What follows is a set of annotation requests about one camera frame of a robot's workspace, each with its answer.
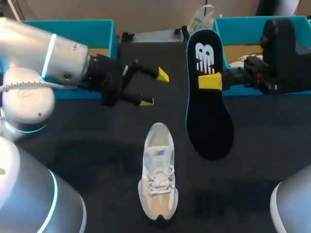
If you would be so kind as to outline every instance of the yellow block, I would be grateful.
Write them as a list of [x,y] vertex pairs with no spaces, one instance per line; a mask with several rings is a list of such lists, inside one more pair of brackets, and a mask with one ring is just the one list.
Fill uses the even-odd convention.
[[221,73],[208,74],[199,76],[200,89],[218,89],[223,90],[223,82]]
[[167,83],[170,82],[169,76],[161,69],[161,67],[159,67],[159,75],[156,79]]
[[150,102],[146,102],[146,101],[141,101],[141,103],[140,103],[140,107],[141,106],[150,106],[150,105],[154,105],[155,104],[155,101],[154,101],[154,98],[152,98],[152,103],[150,103]]

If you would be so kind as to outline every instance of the plastic bag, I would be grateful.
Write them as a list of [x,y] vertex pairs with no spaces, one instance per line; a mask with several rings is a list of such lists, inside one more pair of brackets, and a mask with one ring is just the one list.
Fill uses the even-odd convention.
[[215,7],[212,5],[201,6],[197,12],[192,17],[190,25],[188,26],[189,35],[192,35],[194,32],[208,28],[212,29],[214,24],[214,10]]

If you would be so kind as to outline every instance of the shoe tongue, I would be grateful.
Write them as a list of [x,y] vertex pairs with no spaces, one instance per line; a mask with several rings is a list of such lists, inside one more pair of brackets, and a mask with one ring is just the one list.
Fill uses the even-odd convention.
[[169,146],[146,148],[144,151],[144,160],[150,174],[154,174],[157,168],[162,168],[168,172],[170,170],[172,152]]

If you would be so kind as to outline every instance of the new balance logo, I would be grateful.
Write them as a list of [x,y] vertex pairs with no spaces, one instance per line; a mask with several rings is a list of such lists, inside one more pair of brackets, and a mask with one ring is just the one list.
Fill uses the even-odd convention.
[[204,46],[201,43],[197,43],[195,45],[195,56],[196,59],[200,60],[200,62],[196,64],[196,69],[198,71],[204,72],[205,74],[214,73],[214,68],[210,67],[214,64],[214,50],[211,45]]
[[163,155],[164,154],[164,150],[157,150],[155,152],[155,155]]

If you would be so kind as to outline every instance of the cardboard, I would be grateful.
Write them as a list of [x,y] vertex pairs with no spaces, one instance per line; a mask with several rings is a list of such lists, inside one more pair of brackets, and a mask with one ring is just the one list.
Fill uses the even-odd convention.
[[109,49],[88,49],[89,55],[96,56],[98,53],[104,56],[108,56]]
[[241,61],[239,58],[244,55],[262,53],[262,48],[260,45],[225,45],[224,51],[229,65],[233,62]]

